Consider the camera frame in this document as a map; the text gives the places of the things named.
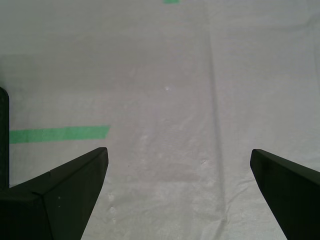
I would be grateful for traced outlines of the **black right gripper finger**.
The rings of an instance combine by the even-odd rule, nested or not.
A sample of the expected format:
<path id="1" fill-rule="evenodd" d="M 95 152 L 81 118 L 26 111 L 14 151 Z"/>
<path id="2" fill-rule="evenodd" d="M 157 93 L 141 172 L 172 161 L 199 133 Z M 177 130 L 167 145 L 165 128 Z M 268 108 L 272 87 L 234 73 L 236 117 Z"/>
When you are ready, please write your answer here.
<path id="1" fill-rule="evenodd" d="M 79 240 L 102 190 L 108 150 L 99 147 L 0 192 L 2 240 Z"/>
<path id="2" fill-rule="evenodd" d="M 320 238 L 320 173 L 262 149 L 250 168 L 258 188 L 288 240 Z"/>

